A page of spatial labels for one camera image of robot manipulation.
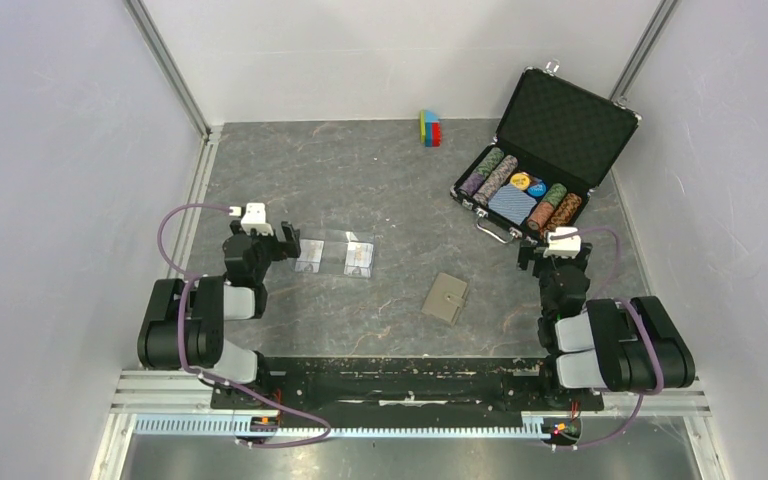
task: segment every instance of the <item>poker chip case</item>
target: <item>poker chip case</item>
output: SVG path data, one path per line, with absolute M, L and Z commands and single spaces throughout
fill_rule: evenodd
M 549 70 L 530 67 L 519 79 L 511 100 L 488 145 L 455 182 L 450 194 L 455 201 L 475 212 L 475 226 L 502 243 L 529 238 L 540 232 L 526 221 L 514 223 L 482 205 L 461 186 L 494 148 L 517 159 L 517 168 L 508 175 L 527 172 L 543 181 L 546 188 L 563 184 L 581 204 L 566 225 L 572 225 L 587 206 L 590 193 L 605 179 L 611 166 L 631 139 L 640 116 L 618 104 L 584 90 Z M 506 231 L 508 239 L 482 225 L 488 220 Z

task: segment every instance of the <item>clear plastic box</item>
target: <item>clear plastic box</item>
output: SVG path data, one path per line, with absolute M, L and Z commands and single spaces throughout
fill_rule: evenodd
M 324 273 L 352 278 L 371 278 L 375 235 L 325 228 L 302 227 L 301 256 L 290 259 L 299 273 Z

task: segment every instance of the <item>yellow poker chip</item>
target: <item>yellow poker chip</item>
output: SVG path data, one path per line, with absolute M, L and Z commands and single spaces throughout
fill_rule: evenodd
M 520 190 L 525 190 L 531 185 L 531 177 L 529 177 L 527 173 L 515 173 L 514 176 L 511 177 L 511 185 Z

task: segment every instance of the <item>metal corner post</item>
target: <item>metal corner post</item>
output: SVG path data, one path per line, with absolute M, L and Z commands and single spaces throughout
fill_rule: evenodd
M 208 125 L 198 104 L 196 104 L 192 92 L 190 92 L 184 77 L 181 75 L 181 71 L 175 65 L 175 60 L 172 59 L 172 54 L 166 48 L 166 44 L 163 42 L 163 38 L 160 36 L 154 21 L 152 21 L 143 0 L 124 0 L 124 3 L 134 18 L 137 28 L 140 29 L 146 45 L 148 45 L 149 50 L 151 50 L 152 55 L 157 60 L 157 64 L 163 71 L 163 75 L 166 76 L 166 79 L 175 91 L 175 95 L 181 101 L 181 105 L 184 106 L 187 116 L 190 117 L 190 122 L 199 132 L 199 135 L 207 141 L 211 131 L 210 125 Z
M 625 68 L 620 74 L 619 80 L 614 85 L 613 91 L 611 91 L 610 99 L 614 102 L 621 100 L 626 96 L 631 84 L 640 72 L 643 63 L 655 46 L 655 42 L 664 30 L 667 21 L 672 17 L 675 12 L 675 8 L 678 5 L 679 0 L 661 0 L 658 4 L 658 8 L 655 9 L 655 13 L 652 15 L 652 19 L 649 20 L 649 24 L 646 25 L 646 30 L 643 31 L 643 35 L 640 37 L 640 41 L 637 42 L 637 46 L 634 47 L 634 51 L 631 57 L 628 59 Z

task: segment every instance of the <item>red block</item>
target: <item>red block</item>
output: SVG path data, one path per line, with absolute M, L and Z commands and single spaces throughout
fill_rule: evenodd
M 434 123 L 431 125 L 431 146 L 439 147 L 440 142 L 443 140 L 443 132 L 440 130 L 440 124 Z

